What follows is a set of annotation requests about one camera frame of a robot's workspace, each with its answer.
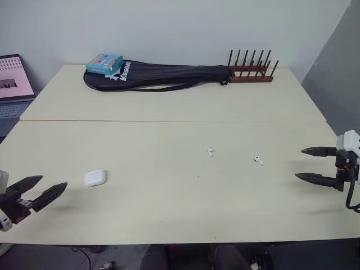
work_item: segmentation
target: black cable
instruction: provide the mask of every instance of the black cable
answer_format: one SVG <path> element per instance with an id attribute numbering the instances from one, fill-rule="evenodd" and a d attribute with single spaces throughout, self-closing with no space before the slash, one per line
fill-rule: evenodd
<path id="1" fill-rule="evenodd" d="M 81 253 L 83 253 L 83 254 L 86 256 L 86 258 L 88 258 L 88 261 L 89 261 L 89 270 L 91 270 L 91 260 L 90 260 L 89 255 L 86 254 L 86 252 L 83 251 L 82 249 L 79 249 L 79 251 L 80 251 Z"/>
<path id="2" fill-rule="evenodd" d="M 348 195 L 346 197 L 346 208 L 354 210 L 356 213 L 360 213 L 360 204 L 350 206 L 351 198 L 353 197 L 354 187 L 355 187 L 355 171 L 354 168 L 349 169 L 350 174 L 350 187 L 348 191 Z"/>
<path id="3" fill-rule="evenodd" d="M 78 252 L 78 251 L 80 251 L 81 253 L 85 254 L 86 258 L 88 258 L 88 261 L 89 261 L 89 270 L 91 270 L 91 260 L 90 260 L 89 255 L 86 254 L 86 252 L 83 251 L 83 250 L 82 250 L 81 248 L 79 248 L 79 247 L 78 247 L 78 249 L 76 249 L 76 250 L 74 250 L 74 249 L 71 247 L 71 250 L 72 250 L 73 252 L 75 252 L 75 253 Z"/>

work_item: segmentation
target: floor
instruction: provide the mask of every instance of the floor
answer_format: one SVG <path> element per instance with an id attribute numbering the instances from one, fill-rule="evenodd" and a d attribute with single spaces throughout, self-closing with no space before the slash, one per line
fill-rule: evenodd
<path id="1" fill-rule="evenodd" d="M 285 243 L 234 244 L 246 258 L 254 254 L 270 254 L 276 270 L 357 270 L 360 269 L 360 238 Z M 172 245 L 174 269 L 208 269 L 205 244 Z M 148 245 L 105 246 L 102 253 L 86 253 L 91 269 L 99 269 L 113 261 L 116 270 L 139 270 Z M 14 245 L 0 257 L 0 269 L 16 270 L 88 270 L 86 256 L 69 246 Z"/>

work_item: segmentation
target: box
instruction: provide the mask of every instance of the box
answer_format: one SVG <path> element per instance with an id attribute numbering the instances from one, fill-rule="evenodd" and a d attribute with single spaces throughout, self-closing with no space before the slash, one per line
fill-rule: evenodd
<path id="1" fill-rule="evenodd" d="M 88 72 L 112 75 L 123 64 L 123 57 L 100 54 L 86 64 Z"/>

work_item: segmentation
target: white table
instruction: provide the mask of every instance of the white table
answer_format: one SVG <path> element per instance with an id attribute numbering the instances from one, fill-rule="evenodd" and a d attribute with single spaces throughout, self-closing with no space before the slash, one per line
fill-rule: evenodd
<path id="1" fill-rule="evenodd" d="M 0 164 L 10 173 L 10 184 L 43 174 L 26 199 L 63 181 L 69 185 L 49 206 L 1 233 L 0 242 L 100 245 L 358 237 L 359 215 L 345 208 L 345 192 L 294 176 L 333 176 L 333 157 L 300 150 L 335 141 L 326 123 L 22 121 L 0 145 Z M 209 146 L 214 157 L 207 153 Z M 255 155 L 263 166 L 253 162 Z M 86 187 L 85 173 L 99 168 L 108 171 L 106 183 Z"/>
<path id="2" fill-rule="evenodd" d="M 65 65 L 21 120 L 164 122 L 324 122 L 289 69 L 272 83 L 207 83 L 174 92 L 99 92 L 85 66 Z"/>
<path id="3" fill-rule="evenodd" d="M 297 172 L 334 176 L 333 157 L 300 153 L 336 136 L 289 69 L 272 83 L 175 92 L 99 92 L 66 65 L 0 145 L 10 183 L 43 174 L 24 197 L 66 191 L 0 242 L 150 244 L 358 237 L 346 192 Z M 215 149 L 214 157 L 207 153 Z M 253 161 L 260 155 L 264 165 Z M 107 170 L 102 186 L 86 172 Z M 358 201 L 358 188 L 354 201 Z"/>

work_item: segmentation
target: earbud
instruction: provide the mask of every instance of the earbud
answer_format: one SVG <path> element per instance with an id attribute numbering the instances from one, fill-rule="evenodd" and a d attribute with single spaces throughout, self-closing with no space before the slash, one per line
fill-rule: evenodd
<path id="1" fill-rule="evenodd" d="M 208 148 L 208 154 L 210 156 L 213 156 L 213 152 L 214 152 L 214 149 L 212 149 L 211 147 Z"/>
<path id="2" fill-rule="evenodd" d="M 254 157 L 254 161 L 260 163 L 260 165 L 263 165 L 259 156 Z"/>

